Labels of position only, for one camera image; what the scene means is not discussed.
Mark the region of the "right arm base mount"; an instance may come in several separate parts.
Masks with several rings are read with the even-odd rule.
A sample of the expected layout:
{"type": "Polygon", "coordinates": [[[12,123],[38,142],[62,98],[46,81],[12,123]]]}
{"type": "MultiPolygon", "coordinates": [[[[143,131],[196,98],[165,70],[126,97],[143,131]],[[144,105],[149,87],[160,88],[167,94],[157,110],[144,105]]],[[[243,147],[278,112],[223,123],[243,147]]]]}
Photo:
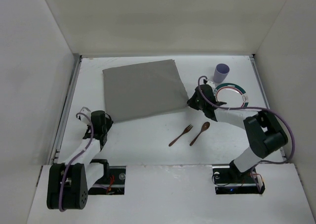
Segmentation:
{"type": "Polygon", "coordinates": [[[259,194],[265,192],[265,183],[263,177],[257,173],[256,169],[236,177],[230,173],[229,165],[212,167],[212,182],[217,195],[231,194],[259,194]]]}

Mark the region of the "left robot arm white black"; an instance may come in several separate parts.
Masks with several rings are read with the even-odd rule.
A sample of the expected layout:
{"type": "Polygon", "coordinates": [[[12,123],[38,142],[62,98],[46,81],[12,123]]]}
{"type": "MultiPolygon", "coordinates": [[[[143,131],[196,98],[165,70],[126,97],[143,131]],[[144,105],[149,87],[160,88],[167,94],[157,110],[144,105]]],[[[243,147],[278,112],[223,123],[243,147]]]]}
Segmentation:
{"type": "Polygon", "coordinates": [[[88,192],[100,179],[112,184],[106,159],[97,159],[107,142],[113,121],[105,111],[90,111],[84,107],[76,118],[87,124],[80,146],[65,161],[51,165],[46,205],[50,210],[82,210],[87,204],[88,192]]]}

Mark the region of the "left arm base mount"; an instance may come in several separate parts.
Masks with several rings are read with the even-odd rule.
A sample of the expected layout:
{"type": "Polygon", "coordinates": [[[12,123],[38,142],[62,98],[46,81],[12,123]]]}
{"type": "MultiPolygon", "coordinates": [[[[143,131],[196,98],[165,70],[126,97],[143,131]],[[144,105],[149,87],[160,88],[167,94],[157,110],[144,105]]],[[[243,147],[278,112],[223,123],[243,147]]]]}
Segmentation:
{"type": "Polygon", "coordinates": [[[88,191],[89,195],[124,195],[126,166],[110,166],[106,159],[93,159],[91,164],[102,164],[104,175],[88,191]]]}

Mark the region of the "grey cloth placemat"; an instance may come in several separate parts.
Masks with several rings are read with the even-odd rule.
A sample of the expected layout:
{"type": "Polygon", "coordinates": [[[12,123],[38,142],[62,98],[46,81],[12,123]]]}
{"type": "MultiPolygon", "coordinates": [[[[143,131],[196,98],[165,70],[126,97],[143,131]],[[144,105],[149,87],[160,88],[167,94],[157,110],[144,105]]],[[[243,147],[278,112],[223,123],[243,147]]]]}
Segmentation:
{"type": "Polygon", "coordinates": [[[186,107],[188,95],[172,59],[103,70],[106,112],[115,122],[186,107]]]}

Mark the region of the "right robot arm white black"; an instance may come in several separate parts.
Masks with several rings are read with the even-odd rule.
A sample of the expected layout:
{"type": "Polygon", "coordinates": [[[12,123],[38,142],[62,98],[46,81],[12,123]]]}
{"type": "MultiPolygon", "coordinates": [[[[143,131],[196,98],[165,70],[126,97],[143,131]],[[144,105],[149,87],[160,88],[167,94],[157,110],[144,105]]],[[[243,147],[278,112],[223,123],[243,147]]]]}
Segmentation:
{"type": "Polygon", "coordinates": [[[271,153],[288,143],[288,137],[276,115],[265,108],[253,110],[225,107],[225,102],[217,101],[212,87],[208,84],[196,87],[187,105],[201,110],[215,121],[239,127],[246,132],[249,146],[229,164],[231,176],[240,177],[263,161],[271,153]]]}

